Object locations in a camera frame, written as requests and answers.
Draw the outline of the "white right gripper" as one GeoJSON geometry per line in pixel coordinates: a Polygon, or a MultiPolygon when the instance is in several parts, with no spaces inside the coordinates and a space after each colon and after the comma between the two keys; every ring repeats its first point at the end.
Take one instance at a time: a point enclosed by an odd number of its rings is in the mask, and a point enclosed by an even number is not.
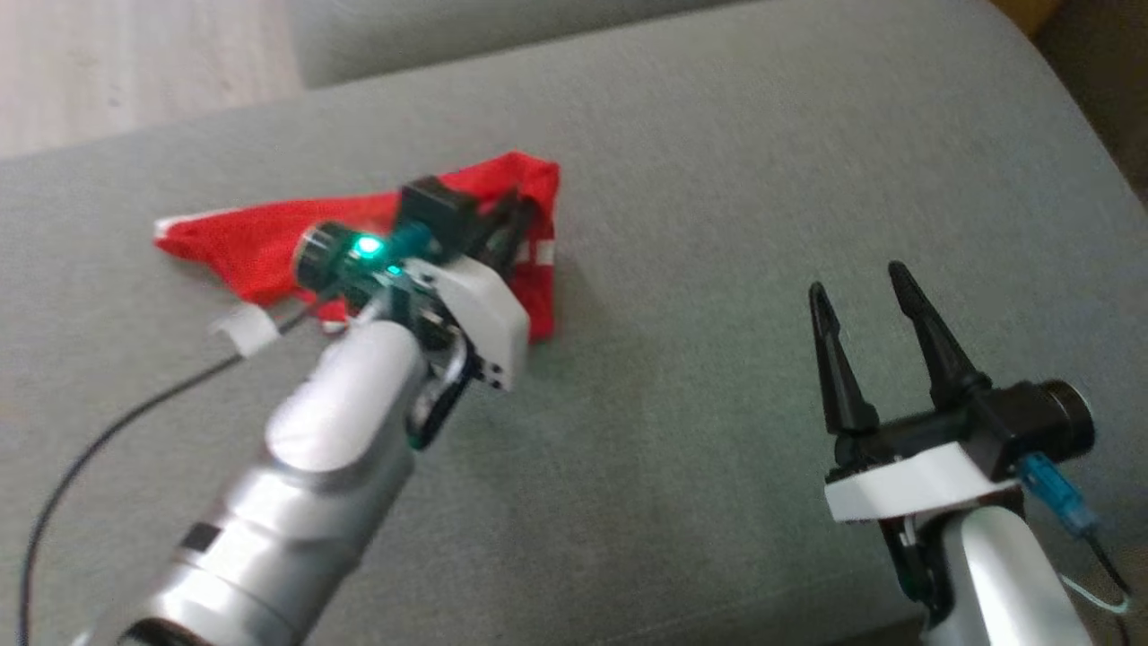
{"type": "Polygon", "coordinates": [[[835,466],[825,499],[838,523],[878,527],[900,593],[930,624],[1022,624],[1025,523],[1015,462],[1025,425],[1013,402],[965,402],[993,388],[906,263],[887,265],[926,365],[931,412],[881,423],[864,400],[824,286],[808,303],[835,466]]]}

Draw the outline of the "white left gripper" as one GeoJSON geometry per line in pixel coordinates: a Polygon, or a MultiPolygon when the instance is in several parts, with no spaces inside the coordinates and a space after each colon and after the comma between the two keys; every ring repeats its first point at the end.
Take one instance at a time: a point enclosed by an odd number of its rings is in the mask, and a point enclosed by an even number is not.
{"type": "Polygon", "coordinates": [[[354,327],[395,322],[413,335],[428,363],[408,414],[414,450],[439,438],[473,381],[509,391],[525,367],[529,317],[501,273],[513,274],[540,204],[517,190],[503,201],[479,213],[465,254],[442,260],[439,241],[418,223],[387,234],[320,223],[294,252],[295,281],[316,305],[339,299],[354,327]]]}

